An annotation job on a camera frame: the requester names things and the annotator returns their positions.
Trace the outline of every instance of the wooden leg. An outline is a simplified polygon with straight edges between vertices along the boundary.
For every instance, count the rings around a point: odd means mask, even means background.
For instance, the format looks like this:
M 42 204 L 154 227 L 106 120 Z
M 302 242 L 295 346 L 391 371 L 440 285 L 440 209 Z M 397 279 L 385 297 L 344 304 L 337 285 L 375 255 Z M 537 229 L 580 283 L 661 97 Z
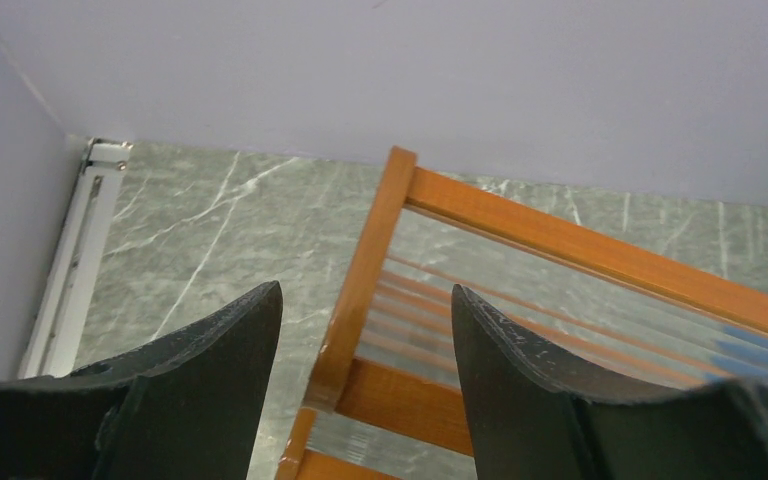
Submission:
M 287 446 L 284 447 L 284 454 L 278 461 L 278 472 L 275 473 L 275 480 L 294 480 L 298 476 L 307 439 L 310 437 L 315 421 L 316 410 L 306 407 L 299 409 L 296 421 L 293 423 L 293 429 L 290 431 L 290 438 L 287 440 Z

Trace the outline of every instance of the wall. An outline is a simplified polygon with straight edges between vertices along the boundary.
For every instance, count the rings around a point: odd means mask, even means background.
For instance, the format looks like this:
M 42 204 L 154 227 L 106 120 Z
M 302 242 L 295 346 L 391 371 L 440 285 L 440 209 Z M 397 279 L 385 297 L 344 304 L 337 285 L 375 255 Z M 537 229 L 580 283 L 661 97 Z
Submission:
M 0 48 L 0 380 L 16 373 L 77 174 L 80 142 L 65 139 Z
M 0 0 L 76 133 L 768 205 L 768 0 Z

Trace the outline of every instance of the gray marble floor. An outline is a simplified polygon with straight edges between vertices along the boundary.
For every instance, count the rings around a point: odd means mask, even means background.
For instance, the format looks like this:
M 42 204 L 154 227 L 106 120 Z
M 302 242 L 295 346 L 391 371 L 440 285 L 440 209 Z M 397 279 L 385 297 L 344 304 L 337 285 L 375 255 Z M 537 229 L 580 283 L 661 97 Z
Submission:
M 379 167 L 328 160 L 138 144 L 107 240 L 78 363 L 142 345 L 263 281 L 279 280 L 285 292 L 284 324 L 250 469 L 250 478 L 271 478 L 380 173 Z M 458 178 L 768 293 L 768 208 Z M 594 308 L 605 295 L 601 287 L 541 290 L 540 284 L 553 279 L 557 284 L 565 274 L 532 260 L 517 260 L 521 263 L 513 266 L 509 253 L 476 249 L 473 240 L 458 235 L 405 215 L 393 250 L 423 264 L 460 268 L 455 273 L 462 277 L 480 273 L 488 256 L 512 270 L 536 272 L 527 281 L 499 276 L 486 281 L 499 288 L 514 285 L 517 294 L 556 302 L 553 308 L 561 311 L 578 308 L 581 315 L 595 316 L 595 322 L 629 311 L 634 318 L 645 317 L 652 308 L 631 297 L 622 305 L 639 305 L 636 310 Z M 474 476 L 466 457 L 338 417 L 317 424 L 311 442 L 327 453 L 405 478 Z

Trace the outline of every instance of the white vein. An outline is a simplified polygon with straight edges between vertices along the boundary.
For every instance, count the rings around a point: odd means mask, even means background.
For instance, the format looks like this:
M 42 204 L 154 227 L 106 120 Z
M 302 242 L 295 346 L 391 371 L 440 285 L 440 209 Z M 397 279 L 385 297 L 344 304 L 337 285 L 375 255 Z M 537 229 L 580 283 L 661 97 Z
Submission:
M 764 254 L 764 216 L 758 215 L 758 253 Z
M 746 227 L 746 250 L 749 261 L 755 261 L 755 232 L 752 230 L 752 209 L 749 205 L 743 207 L 743 225 Z
M 552 203 L 549 204 L 549 213 L 555 210 L 555 206 L 558 205 L 558 187 L 552 185 Z
M 251 193 L 251 191 L 254 189 L 254 187 L 257 185 L 257 182 L 261 178 L 263 178 L 266 175 L 269 175 L 270 173 L 274 172 L 275 170 L 278 170 L 279 168 L 285 167 L 285 166 L 287 166 L 287 165 L 289 165 L 291 163 L 294 163 L 294 162 L 296 162 L 298 160 L 299 160 L 299 157 L 293 157 L 293 158 L 287 160 L 284 163 L 281 163 L 279 165 L 276 165 L 276 166 L 270 168 L 269 170 L 261 172 L 257 176 L 251 178 L 247 182 L 245 182 L 242 185 L 240 185 L 239 187 L 236 187 L 236 188 L 232 189 L 230 193 L 232 193 L 232 194 L 233 193 L 239 193 L 242 196 L 248 195 L 249 193 Z M 228 203 L 232 203 L 232 202 L 236 201 L 237 199 L 240 198 L 240 195 L 233 196 L 233 197 L 228 197 L 228 198 L 226 198 L 224 200 L 220 200 L 222 198 L 222 195 L 224 195 L 226 193 L 225 190 L 227 189 L 227 186 L 228 186 L 227 178 L 230 178 L 230 173 L 232 173 L 232 172 L 233 172 L 233 170 L 229 171 L 229 174 L 226 175 L 226 181 L 223 181 L 222 185 L 220 186 L 218 194 L 213 199 L 213 202 L 211 202 L 210 206 L 207 207 L 204 211 L 199 212 L 199 213 L 197 213 L 195 215 L 192 215 L 190 217 L 178 220 L 177 222 L 173 223 L 172 225 L 169 225 L 166 228 L 158 230 L 154 234 L 152 234 L 152 235 L 150 235 L 150 236 L 148 236 L 148 237 L 146 237 L 146 238 L 144 238 L 142 240 L 134 240 L 132 242 L 125 242 L 122 245 L 120 245 L 120 246 L 110 250 L 109 252 L 105 253 L 104 256 L 107 257 L 109 255 L 115 255 L 117 253 L 125 252 L 125 251 L 128 251 L 128 250 L 133 250 L 135 248 L 143 248 L 143 247 L 145 247 L 147 245 L 152 244 L 161 235 L 165 235 L 165 234 L 171 232 L 172 230 L 178 228 L 181 225 L 197 222 L 197 221 L 201 220 L 202 218 L 206 217 L 207 215 L 213 213 L 218 208 L 220 208 L 220 207 L 222 207 L 222 206 L 224 206 L 224 205 L 226 205 Z
M 309 315 L 305 315 L 302 318 L 290 320 L 289 318 L 284 320 L 285 325 L 298 325 L 300 323 L 303 323 L 307 320 L 310 320 L 311 318 L 319 315 L 319 316 L 328 316 L 331 313 L 330 308 L 320 308 L 319 310 L 314 311 L 313 313 Z
M 581 217 L 578 216 L 578 205 L 575 204 L 575 199 L 572 196 L 572 189 L 569 187 L 567 187 L 566 197 L 569 202 L 569 207 L 572 209 L 572 218 L 575 220 L 575 224 L 581 226 Z
M 231 168 L 228 169 L 228 173 L 226 173 L 225 178 L 222 179 L 222 183 L 219 185 L 219 190 L 216 192 L 216 196 L 213 197 L 213 202 L 207 207 L 208 209 L 215 207 L 216 204 L 219 203 L 219 200 L 222 199 L 222 196 L 225 195 L 225 191 L 228 189 L 228 181 L 231 180 L 231 175 L 233 175 L 234 170 L 237 169 L 238 163 L 240 163 L 240 152 L 237 152 L 237 154 L 234 155 L 234 161 L 231 162 Z
M 178 196 L 180 196 L 180 195 L 183 195 L 183 194 L 185 194 L 185 193 L 189 192 L 189 191 L 190 191 L 190 189 L 191 189 L 191 188 L 193 188 L 193 185 L 195 185 L 195 184 L 196 184 L 196 182 L 192 182 L 191 184 L 187 185 L 187 188 L 185 188 L 185 189 L 183 189 L 183 190 L 178 190 L 178 191 L 177 191 L 177 192 L 175 192 L 175 193 L 174 193 L 172 196 L 173 196 L 173 197 L 178 197 Z
M 502 183 L 499 184 L 499 194 L 504 196 L 506 193 L 508 193 L 508 183 L 510 183 L 510 180 L 505 179 L 502 180 Z
M 666 253 L 667 248 L 669 248 L 670 244 L 675 241 L 678 237 L 680 237 L 685 230 L 687 230 L 687 226 L 690 225 L 691 220 L 693 220 L 693 217 L 696 215 L 696 212 L 692 212 L 690 215 L 687 216 L 687 218 L 682 222 L 681 225 L 673 233 L 670 234 L 669 237 L 667 237 L 667 240 L 664 242 L 663 245 L 661 245 L 661 249 L 658 251 L 659 255 L 664 255 Z
M 235 162 L 234 162 L 234 164 L 231 165 L 231 170 L 230 170 L 229 174 L 226 175 L 226 177 L 225 177 L 226 181 L 223 181 L 222 185 L 219 188 L 219 193 L 222 194 L 222 195 L 224 195 L 225 190 L 228 187 L 227 180 L 231 176 L 230 173 L 233 172 L 234 168 L 236 168 L 236 164 L 237 164 L 236 159 L 237 158 L 239 158 L 239 157 L 235 157 Z M 240 200 L 243 199 L 244 197 L 248 196 L 249 194 L 251 194 L 255 190 L 255 188 L 257 187 L 258 182 L 260 182 L 260 180 L 263 177 L 265 177 L 265 176 L 275 172 L 276 170 L 278 170 L 278 169 L 280 169 L 280 168 L 282 168 L 284 166 L 287 166 L 287 165 L 289 165 L 291 163 L 295 163 L 298 160 L 299 160 L 299 157 L 293 157 L 293 158 L 287 160 L 286 162 L 278 164 L 278 165 L 276 165 L 276 166 L 274 166 L 274 167 L 272 167 L 272 168 L 270 168 L 270 169 L 268 169 L 266 171 L 263 171 L 263 172 L 257 174 L 256 176 L 250 178 L 248 181 L 246 181 L 245 183 L 243 183 L 240 186 L 240 189 L 242 190 L 241 194 L 239 194 L 239 195 L 229 199 L 229 201 L 231 203 L 231 207 L 228 208 L 228 212 L 225 214 L 225 219 L 222 221 L 222 225 L 219 226 L 219 230 L 217 230 L 216 235 L 213 236 L 213 241 L 210 242 L 210 246 L 207 248 L 207 252 L 204 254 L 204 257 L 202 257 L 201 262 L 199 262 L 199 264 L 196 267 L 196 269 L 193 270 L 193 273 L 190 275 L 190 278 L 187 280 L 187 283 L 184 285 L 184 288 L 181 289 L 181 293 L 178 295 L 178 298 L 175 299 L 175 303 L 172 304 L 172 308 L 170 308 L 169 311 L 166 313 L 166 316 L 163 317 L 163 321 L 160 322 L 160 325 L 157 327 L 157 330 L 154 332 L 154 334 L 152 334 L 152 336 L 149 339 L 149 341 L 156 340 L 157 337 L 160 335 L 160 332 L 163 330 L 163 327 L 165 327 L 166 324 L 169 323 L 169 319 L 172 318 L 172 314 L 175 313 L 175 310 L 178 309 L 178 306 L 181 304 L 181 301 L 184 299 L 184 296 L 190 290 L 190 287 L 192 287 L 193 282 L 195 281 L 196 277 L 198 277 L 198 274 L 201 273 L 202 269 L 207 264 L 207 261 L 210 259 L 210 254 L 213 253 L 213 249 L 216 248 L 216 244 L 217 244 L 217 242 L 219 242 L 219 238 L 222 236 L 222 233 L 224 233 L 225 229 L 228 227 L 228 223 L 231 221 L 231 215 L 234 213 L 234 210 L 237 208 L 237 204 L 240 202 Z M 214 198 L 213 204 L 211 204 L 211 207 L 208 208 L 208 210 L 211 210 L 213 208 L 217 208 L 220 203 L 224 203 L 224 202 L 220 202 L 219 201 L 219 199 L 221 198 L 220 194 L 217 194 L 217 196 Z
M 623 232 L 628 229 L 628 207 L 631 205 L 631 194 L 626 193 L 623 200 Z
M 723 202 L 717 202 L 717 216 L 719 224 L 720 237 L 720 269 L 723 271 L 723 278 L 728 280 L 728 242 L 726 241 L 726 206 Z
M 334 169 L 334 175 L 331 175 L 331 179 L 328 180 L 328 184 L 325 185 L 325 188 L 322 189 L 322 193 L 319 195 L 319 198 L 316 199 L 316 203 L 314 205 L 317 207 L 324 205 L 323 201 L 325 200 L 325 196 L 328 194 L 328 192 L 331 191 L 331 188 L 337 182 L 337 177 L 340 176 L 340 173 L 342 173 L 342 169 Z
M 122 238 L 123 238 L 125 241 L 127 241 L 127 240 L 128 240 L 128 237 L 130 237 L 132 233 L 136 232 L 137 230 L 139 230 L 139 229 L 141 229 L 141 228 L 145 228 L 146 226 L 148 226 L 148 224 L 147 224 L 147 223 L 145 223 L 145 222 L 143 222 L 143 223 L 138 223 L 138 224 L 134 225 L 133 227 L 129 228 L 129 229 L 128 229 L 128 230 L 125 232 L 125 235 L 124 235 Z
M 113 221 L 119 221 L 124 218 L 128 218 L 131 216 L 132 213 L 134 213 L 131 209 L 134 208 L 134 202 L 137 201 L 138 198 L 140 198 L 140 194 L 143 193 L 143 190 L 145 190 L 146 185 L 148 184 L 148 179 L 151 178 L 151 174 L 147 174 L 146 178 L 143 179 L 142 185 L 140 185 L 140 188 L 137 190 L 137 193 L 134 194 L 134 196 L 131 198 L 131 201 L 128 202 L 127 205 L 125 205 L 125 208 L 123 208 L 119 213 L 113 216 Z
M 331 274 L 334 272 L 334 259 L 328 259 L 328 265 L 325 266 L 325 281 L 331 281 Z
M 125 311 L 125 308 L 130 305 L 131 299 L 126 298 L 125 301 L 122 303 L 122 305 L 119 307 L 119 310 L 116 312 L 116 316 L 113 317 L 113 320 L 107 325 L 107 328 L 104 329 L 104 333 L 99 335 L 96 338 L 95 343 L 93 344 L 93 347 L 90 349 L 90 351 L 86 354 L 86 359 L 90 362 L 95 361 L 94 355 L 95 352 L 98 351 L 98 348 L 101 346 L 103 340 L 110 335 L 110 332 L 113 331 L 114 328 L 116 328 L 116 325 L 119 323 L 119 319 L 122 317 L 122 312 Z

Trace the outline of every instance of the wooden frame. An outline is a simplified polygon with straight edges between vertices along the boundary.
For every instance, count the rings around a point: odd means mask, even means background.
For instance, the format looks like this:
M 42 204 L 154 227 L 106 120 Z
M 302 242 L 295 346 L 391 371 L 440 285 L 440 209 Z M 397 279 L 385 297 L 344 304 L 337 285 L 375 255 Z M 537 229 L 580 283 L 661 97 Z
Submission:
M 446 303 L 449 292 L 419 282 L 411 284 L 411 280 L 383 270 L 390 239 L 403 208 L 768 338 L 768 295 L 417 167 L 416 162 L 413 152 L 393 147 L 276 479 L 320 478 L 311 473 L 319 465 L 335 469 L 328 478 L 342 478 L 338 472 L 343 471 L 353 472 L 345 478 L 387 478 L 364 477 L 375 475 L 375 472 L 354 465 L 339 467 L 345 470 L 337 469 L 335 465 L 342 462 L 331 458 L 324 461 L 321 454 L 311 457 L 306 445 L 317 411 L 341 414 L 463 454 L 472 452 L 458 389 L 355 356 L 361 337 L 365 335 L 363 330 L 370 309 L 387 313 L 386 309 L 393 312 L 400 308 L 375 298 L 376 293 L 391 298 L 402 295 L 403 304 L 413 302 L 412 306 L 429 313 L 428 317 L 416 319 L 414 323 L 426 322 L 427 328 L 442 329 L 437 331 L 451 334 Z M 390 259 L 406 262 L 392 256 Z M 476 288 L 467 280 L 449 280 Z M 418 295 L 405 296 L 390 288 L 408 284 Z M 540 311 L 536 305 L 527 306 Z M 575 321 L 559 317 L 557 312 L 547 314 L 564 321 Z M 409 314 L 402 312 L 401 316 L 408 318 Z M 443 318 L 445 322 L 429 320 L 432 317 Z M 580 347 L 583 356 L 600 359 L 603 365 L 612 365 L 622 373 L 635 374 L 621 367 L 631 361 L 633 368 L 639 371 L 666 375 L 658 371 L 663 367 L 639 359 L 621 358 L 618 355 L 622 354 L 605 351 L 605 348 L 600 350 L 598 346 L 541 327 L 528 319 L 511 318 L 521 320 L 536 333 L 553 341 Z M 373 317 L 370 322 L 379 320 Z M 657 346 L 646 347 L 657 352 Z M 670 352 L 660 353 L 665 357 L 675 356 Z M 688 364 L 693 362 L 688 358 L 681 360 Z M 433 361 L 446 368 L 440 359 Z M 715 375 L 724 374 L 715 366 L 695 362 L 697 368 Z M 678 385 L 692 387 L 698 384 L 693 378 L 682 377 L 680 372 L 671 375 Z

